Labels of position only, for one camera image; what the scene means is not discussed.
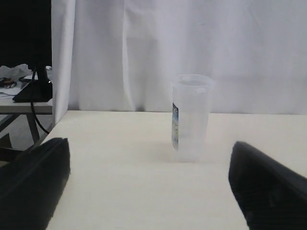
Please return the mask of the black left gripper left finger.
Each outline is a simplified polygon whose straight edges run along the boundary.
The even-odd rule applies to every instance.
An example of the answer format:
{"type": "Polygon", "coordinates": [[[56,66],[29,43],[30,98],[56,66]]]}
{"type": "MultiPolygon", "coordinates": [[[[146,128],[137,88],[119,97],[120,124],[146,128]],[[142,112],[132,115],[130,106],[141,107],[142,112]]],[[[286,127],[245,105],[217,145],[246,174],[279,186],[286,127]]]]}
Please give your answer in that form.
{"type": "Polygon", "coordinates": [[[0,169],[0,228],[45,230],[70,175],[66,138],[22,152],[0,169]]]}

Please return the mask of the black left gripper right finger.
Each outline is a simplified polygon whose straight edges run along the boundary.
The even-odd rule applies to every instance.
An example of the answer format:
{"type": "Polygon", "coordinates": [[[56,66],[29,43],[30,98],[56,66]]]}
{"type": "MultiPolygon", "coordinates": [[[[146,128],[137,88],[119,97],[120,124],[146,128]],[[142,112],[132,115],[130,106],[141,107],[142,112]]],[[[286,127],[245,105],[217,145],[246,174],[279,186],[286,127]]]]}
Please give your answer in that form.
{"type": "Polygon", "coordinates": [[[250,230],[305,230],[307,179],[245,142],[234,144],[228,180],[250,230]]]}

